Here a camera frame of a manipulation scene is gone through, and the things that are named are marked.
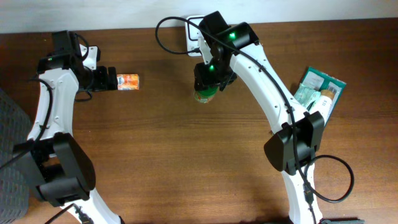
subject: orange package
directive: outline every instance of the orange package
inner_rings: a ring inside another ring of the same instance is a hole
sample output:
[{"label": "orange package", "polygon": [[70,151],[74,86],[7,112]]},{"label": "orange package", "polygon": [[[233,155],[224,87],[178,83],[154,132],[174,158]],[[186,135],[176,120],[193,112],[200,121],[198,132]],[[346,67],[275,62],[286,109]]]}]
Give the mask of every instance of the orange package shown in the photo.
[{"label": "orange package", "polygon": [[118,90],[139,90],[138,74],[117,74]]}]

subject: wooden table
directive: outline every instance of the wooden table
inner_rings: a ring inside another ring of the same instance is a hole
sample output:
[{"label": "wooden table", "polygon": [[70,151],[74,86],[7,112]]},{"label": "wooden table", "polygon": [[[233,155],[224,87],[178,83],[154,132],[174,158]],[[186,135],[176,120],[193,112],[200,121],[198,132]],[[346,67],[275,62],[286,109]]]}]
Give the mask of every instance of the wooden table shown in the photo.
[{"label": "wooden table", "polygon": [[[356,182],[339,204],[319,201],[326,218],[367,223],[398,219],[398,19],[253,24],[282,81],[294,88],[307,66],[347,83],[318,154],[346,160]],[[101,49],[99,65],[138,73],[141,89],[94,93],[76,103],[73,134],[94,163],[98,192],[126,223],[238,223],[286,217],[284,182],[263,145],[270,127],[237,80],[206,105],[193,98],[201,58],[171,55],[154,29],[81,31]],[[184,50],[182,28],[161,39]],[[25,80],[52,50],[49,33],[0,35],[0,87],[34,119],[38,84]],[[348,187],[343,165],[319,161],[317,189],[337,198]],[[59,211],[30,199],[16,223],[43,223]],[[76,223],[69,214],[58,223]]]}]

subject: tan lid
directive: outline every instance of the tan lid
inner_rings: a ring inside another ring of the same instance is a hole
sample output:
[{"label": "tan lid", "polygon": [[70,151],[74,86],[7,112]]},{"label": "tan lid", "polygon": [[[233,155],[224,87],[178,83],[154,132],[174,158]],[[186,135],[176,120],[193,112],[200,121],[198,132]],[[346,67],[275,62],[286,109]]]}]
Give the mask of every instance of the tan lid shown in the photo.
[{"label": "tan lid", "polygon": [[329,97],[331,100],[333,100],[334,97],[335,97],[335,94],[334,94],[332,91],[330,91],[330,90],[321,90],[321,95],[322,95],[322,96],[327,96],[327,97]]}]

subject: white wall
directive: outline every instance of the white wall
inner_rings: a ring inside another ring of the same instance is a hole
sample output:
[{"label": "white wall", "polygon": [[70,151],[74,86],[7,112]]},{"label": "white wall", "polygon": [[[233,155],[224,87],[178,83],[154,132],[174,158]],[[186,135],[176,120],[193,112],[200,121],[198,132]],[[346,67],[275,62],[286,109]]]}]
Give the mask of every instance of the white wall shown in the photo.
[{"label": "white wall", "polygon": [[398,0],[0,0],[0,33],[155,27],[217,10],[229,24],[364,19],[398,17]]}]

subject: ribbed gray surface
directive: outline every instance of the ribbed gray surface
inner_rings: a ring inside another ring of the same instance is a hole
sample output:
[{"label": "ribbed gray surface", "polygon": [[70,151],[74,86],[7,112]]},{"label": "ribbed gray surface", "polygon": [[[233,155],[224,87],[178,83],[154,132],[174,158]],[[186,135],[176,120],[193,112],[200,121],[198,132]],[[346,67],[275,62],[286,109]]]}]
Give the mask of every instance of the ribbed gray surface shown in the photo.
[{"label": "ribbed gray surface", "polygon": [[[29,117],[0,89],[0,164],[12,158],[15,144],[26,142]],[[29,187],[16,165],[0,173],[0,224],[22,218],[28,208]]]}]

